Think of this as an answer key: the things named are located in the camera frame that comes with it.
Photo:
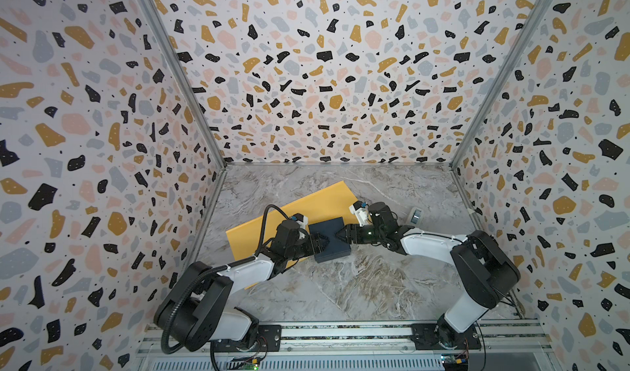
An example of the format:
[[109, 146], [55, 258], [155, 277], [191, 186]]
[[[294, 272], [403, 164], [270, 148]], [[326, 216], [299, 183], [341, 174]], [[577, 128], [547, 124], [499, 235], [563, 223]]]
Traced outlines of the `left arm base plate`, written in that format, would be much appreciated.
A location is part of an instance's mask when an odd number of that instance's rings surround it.
[[262, 324], [251, 328], [240, 341], [221, 339], [216, 342], [218, 353], [278, 352], [282, 342], [280, 324]]

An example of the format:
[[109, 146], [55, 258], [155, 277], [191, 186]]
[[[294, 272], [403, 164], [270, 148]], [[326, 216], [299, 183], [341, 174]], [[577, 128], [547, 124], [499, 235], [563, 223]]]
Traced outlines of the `dark blue gift box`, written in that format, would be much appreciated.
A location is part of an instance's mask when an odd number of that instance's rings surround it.
[[318, 264], [351, 255], [350, 245], [341, 241], [336, 236], [336, 233], [341, 231], [344, 227], [345, 223], [342, 217], [308, 225], [308, 230], [312, 235], [319, 235], [328, 240], [326, 246], [323, 246], [322, 250], [318, 251], [314, 256]]

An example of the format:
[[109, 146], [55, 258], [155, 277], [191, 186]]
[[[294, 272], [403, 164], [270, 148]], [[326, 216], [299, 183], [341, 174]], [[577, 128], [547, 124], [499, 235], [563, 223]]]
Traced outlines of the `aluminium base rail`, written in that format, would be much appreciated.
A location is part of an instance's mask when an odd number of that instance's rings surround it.
[[413, 323], [272, 322], [282, 326], [278, 352], [218, 353], [216, 343], [173, 355], [160, 350], [155, 328], [142, 341], [133, 370], [560, 370], [541, 325], [533, 319], [474, 324], [480, 350], [418, 351]]

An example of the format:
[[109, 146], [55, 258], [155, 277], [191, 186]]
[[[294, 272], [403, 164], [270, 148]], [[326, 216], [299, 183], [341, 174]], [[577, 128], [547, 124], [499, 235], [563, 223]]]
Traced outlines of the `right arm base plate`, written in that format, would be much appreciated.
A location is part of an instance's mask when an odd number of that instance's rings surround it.
[[482, 343], [474, 325], [457, 333], [448, 323], [413, 323], [411, 341], [418, 351], [480, 350]]

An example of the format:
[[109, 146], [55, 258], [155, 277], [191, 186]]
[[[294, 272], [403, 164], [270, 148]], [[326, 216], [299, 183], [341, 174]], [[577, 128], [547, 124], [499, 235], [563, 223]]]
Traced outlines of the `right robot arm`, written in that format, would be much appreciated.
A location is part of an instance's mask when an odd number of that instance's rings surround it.
[[464, 292], [438, 320], [441, 333], [462, 334], [494, 309], [520, 281], [518, 268], [488, 233], [430, 233], [403, 225], [383, 202], [349, 207], [357, 223], [344, 226], [336, 237], [348, 244], [383, 246], [403, 256], [422, 256], [455, 267]]

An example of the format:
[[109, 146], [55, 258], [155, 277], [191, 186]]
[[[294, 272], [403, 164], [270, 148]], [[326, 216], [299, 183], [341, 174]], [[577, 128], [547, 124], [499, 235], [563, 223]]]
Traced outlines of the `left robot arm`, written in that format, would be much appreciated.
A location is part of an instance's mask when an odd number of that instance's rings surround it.
[[303, 221], [289, 218], [253, 256], [218, 267], [194, 262], [154, 315], [154, 324], [162, 329], [162, 352], [198, 351], [209, 341], [232, 341], [244, 350], [255, 346], [259, 319], [241, 308], [228, 310], [230, 297], [283, 274], [290, 261], [321, 254], [329, 243], [329, 237], [311, 234]]

